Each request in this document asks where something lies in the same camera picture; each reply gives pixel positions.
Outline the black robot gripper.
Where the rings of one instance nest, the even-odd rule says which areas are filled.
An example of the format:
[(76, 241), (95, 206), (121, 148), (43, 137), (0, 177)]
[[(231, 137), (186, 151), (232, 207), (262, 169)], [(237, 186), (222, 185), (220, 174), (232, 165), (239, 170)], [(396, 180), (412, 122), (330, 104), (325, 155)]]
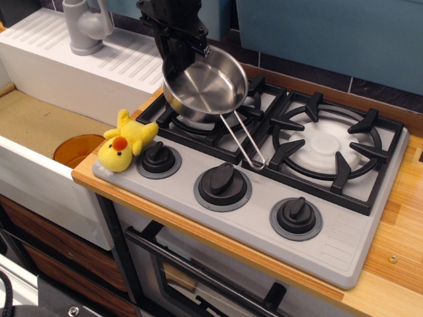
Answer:
[(198, 16), (201, 1), (137, 1), (136, 7), (140, 21), (153, 31), (165, 77), (183, 73), (195, 62), (195, 53), (209, 55), (208, 29)]

